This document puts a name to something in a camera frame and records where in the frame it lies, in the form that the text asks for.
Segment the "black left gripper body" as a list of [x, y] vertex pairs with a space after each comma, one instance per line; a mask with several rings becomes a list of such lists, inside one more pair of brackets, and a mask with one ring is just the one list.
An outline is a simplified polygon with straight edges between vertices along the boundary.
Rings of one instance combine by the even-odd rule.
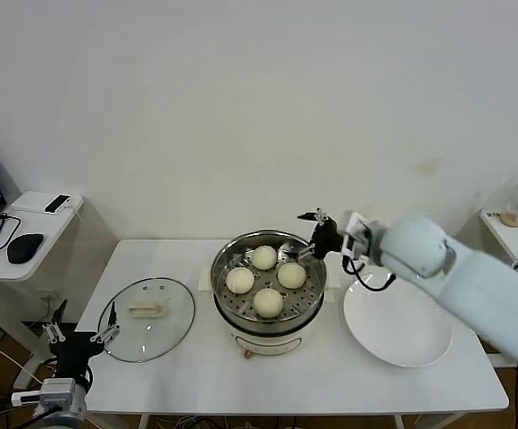
[[50, 341], [49, 348], [56, 357], [56, 378], [86, 381], [88, 361], [104, 351], [104, 341], [94, 332], [72, 332], [63, 341]]

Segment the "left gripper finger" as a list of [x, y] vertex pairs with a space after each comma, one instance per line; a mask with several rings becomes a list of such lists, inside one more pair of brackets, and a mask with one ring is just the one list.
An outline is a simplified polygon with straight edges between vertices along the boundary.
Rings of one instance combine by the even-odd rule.
[[46, 336], [50, 344], [66, 341], [66, 337], [63, 334], [60, 323], [62, 322], [67, 302], [68, 300], [65, 299], [53, 312], [51, 320], [48, 323], [42, 325], [43, 334]]
[[120, 326], [117, 324], [117, 312], [115, 308], [115, 302], [113, 301], [109, 306], [107, 326], [93, 335], [89, 341], [97, 344], [108, 344], [111, 342], [120, 332]]

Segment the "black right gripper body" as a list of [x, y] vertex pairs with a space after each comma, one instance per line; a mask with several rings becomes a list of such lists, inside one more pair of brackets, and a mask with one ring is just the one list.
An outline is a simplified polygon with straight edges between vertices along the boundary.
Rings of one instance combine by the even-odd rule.
[[323, 260], [329, 253], [340, 253], [343, 245], [343, 236], [338, 232], [334, 220], [325, 220], [317, 223], [310, 239], [312, 256]]

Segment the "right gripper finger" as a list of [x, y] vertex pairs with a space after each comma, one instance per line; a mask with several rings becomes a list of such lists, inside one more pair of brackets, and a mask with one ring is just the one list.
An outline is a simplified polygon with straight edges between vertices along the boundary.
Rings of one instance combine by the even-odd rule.
[[307, 222], [317, 222], [320, 226], [332, 221], [326, 212], [319, 207], [313, 212], [305, 212], [297, 217], [300, 220]]
[[289, 260], [303, 260], [313, 257], [316, 246], [304, 243], [287, 243], [285, 247], [285, 254]]

